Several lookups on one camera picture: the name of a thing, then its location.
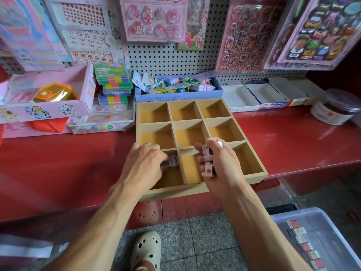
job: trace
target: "perforated metal panel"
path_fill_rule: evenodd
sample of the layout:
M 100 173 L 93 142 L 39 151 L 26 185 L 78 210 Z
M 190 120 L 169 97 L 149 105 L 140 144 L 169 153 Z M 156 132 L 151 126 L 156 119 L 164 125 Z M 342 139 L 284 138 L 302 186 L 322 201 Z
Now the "perforated metal panel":
M 178 50 L 177 44 L 174 43 L 128 42 L 131 69 L 139 73 L 148 72 L 152 75 L 192 75 L 213 70 L 217 63 L 229 1 L 210 0 L 203 50 Z M 9 68 L 7 63 L 3 63 L 2 66 L 10 74 L 24 72 L 23 70 L 18 72 L 17 68 L 19 67 Z M 307 71 L 271 70 L 266 73 L 220 74 L 217 79 L 224 84 L 267 77 L 304 76 L 306 73 Z

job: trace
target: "wooden organizer tray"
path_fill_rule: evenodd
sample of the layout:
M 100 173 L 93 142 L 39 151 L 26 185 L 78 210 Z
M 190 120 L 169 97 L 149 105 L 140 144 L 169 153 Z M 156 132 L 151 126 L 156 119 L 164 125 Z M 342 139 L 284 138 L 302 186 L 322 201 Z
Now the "wooden organizer tray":
M 162 101 L 137 104 L 137 142 L 157 143 L 179 166 L 168 169 L 141 202 L 207 192 L 193 148 L 217 136 L 236 152 L 249 184 L 259 183 L 267 171 L 223 99 Z

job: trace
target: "stack of colorful boxes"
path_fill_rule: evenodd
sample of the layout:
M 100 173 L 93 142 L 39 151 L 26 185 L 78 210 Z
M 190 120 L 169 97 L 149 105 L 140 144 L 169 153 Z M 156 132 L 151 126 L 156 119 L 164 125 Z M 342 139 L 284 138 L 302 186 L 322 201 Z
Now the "stack of colorful boxes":
M 103 86 L 99 104 L 108 110 L 126 110 L 133 88 L 130 71 L 123 63 L 95 64 L 94 69 L 98 83 Z

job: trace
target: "clear plastic jar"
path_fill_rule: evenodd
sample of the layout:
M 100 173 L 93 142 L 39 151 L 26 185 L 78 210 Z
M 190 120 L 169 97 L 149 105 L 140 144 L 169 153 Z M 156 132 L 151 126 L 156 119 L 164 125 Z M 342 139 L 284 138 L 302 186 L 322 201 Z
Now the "clear plastic jar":
M 361 111 L 361 100 L 355 95 L 330 88 L 314 103 L 311 113 L 330 125 L 342 125 L 356 112 Z

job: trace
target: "empty white box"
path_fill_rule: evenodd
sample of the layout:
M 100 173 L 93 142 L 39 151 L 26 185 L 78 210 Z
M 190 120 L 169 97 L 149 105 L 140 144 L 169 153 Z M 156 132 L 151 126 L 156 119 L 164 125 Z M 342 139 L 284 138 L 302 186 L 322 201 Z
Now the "empty white box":
M 310 99 L 309 96 L 298 89 L 298 87 L 287 78 L 268 78 L 268 81 L 289 99 L 286 104 L 287 107 L 304 105 Z
M 290 80 L 290 82 L 297 86 L 307 96 L 309 96 L 310 99 L 305 103 L 305 105 L 312 105 L 318 99 L 318 97 L 325 92 L 321 87 L 307 78 L 293 79 Z
M 232 113 L 257 111 L 261 104 L 252 93 L 242 84 L 236 86 L 222 86 L 223 100 Z
M 244 85 L 261 105 L 259 110 L 283 108 L 289 101 L 281 91 L 277 90 L 269 83 L 247 82 L 244 83 Z

